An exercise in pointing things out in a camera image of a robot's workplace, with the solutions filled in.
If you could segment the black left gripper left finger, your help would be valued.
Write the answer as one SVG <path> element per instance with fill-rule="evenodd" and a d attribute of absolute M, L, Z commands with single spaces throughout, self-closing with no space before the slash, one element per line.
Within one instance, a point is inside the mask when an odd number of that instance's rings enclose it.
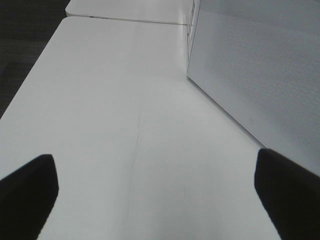
<path fill-rule="evenodd" d="M 36 240 L 59 193 L 54 158 L 42 154 L 0 180 L 0 238 Z"/>

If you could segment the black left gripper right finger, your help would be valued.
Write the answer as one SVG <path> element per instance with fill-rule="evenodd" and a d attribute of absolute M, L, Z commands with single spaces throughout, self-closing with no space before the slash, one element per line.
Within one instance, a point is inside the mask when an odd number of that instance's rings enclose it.
<path fill-rule="evenodd" d="M 268 148 L 258 151 L 254 188 L 282 240 L 320 238 L 320 178 Z"/>

